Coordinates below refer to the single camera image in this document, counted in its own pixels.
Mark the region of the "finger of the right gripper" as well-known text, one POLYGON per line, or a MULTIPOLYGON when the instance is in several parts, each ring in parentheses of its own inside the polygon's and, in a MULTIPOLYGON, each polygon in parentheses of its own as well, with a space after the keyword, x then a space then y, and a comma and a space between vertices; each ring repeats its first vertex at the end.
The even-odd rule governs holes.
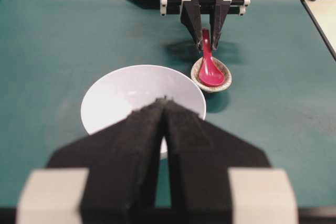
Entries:
POLYGON ((198 50, 203 50, 199 0, 181 0, 180 21, 187 28, 198 50))
POLYGON ((215 0, 210 13, 210 26, 211 26, 211 48, 212 51, 217 50, 218 42, 221 37, 221 31, 229 12, 232 0, 215 0))

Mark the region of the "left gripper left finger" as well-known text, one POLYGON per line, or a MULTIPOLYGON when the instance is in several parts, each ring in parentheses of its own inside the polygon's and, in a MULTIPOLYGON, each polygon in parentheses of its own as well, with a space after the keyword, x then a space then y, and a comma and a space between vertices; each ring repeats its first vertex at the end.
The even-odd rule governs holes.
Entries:
POLYGON ((84 223, 134 223, 154 208, 163 115, 161 98, 53 152, 47 168, 89 170, 80 202, 84 223))

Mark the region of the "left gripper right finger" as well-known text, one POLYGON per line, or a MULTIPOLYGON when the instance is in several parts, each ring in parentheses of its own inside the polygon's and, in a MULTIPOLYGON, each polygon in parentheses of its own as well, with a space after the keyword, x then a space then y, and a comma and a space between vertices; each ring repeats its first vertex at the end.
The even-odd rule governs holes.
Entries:
POLYGON ((173 101, 163 112, 172 208, 179 223, 231 223, 230 167, 270 168, 265 152, 173 101))

